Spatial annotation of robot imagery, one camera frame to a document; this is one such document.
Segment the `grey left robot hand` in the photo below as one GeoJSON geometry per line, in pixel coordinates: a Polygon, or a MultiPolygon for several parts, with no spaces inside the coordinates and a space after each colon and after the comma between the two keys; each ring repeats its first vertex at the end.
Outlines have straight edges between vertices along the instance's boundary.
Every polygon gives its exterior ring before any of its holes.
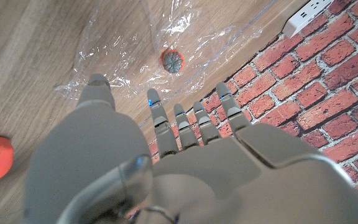
{"type": "Polygon", "coordinates": [[[232,136],[200,103],[197,139],[181,105],[174,133],[147,96],[160,160],[94,74],[78,104],[33,153],[24,223],[358,223],[358,193],[332,160],[274,126],[252,124],[217,84],[232,136]]]}

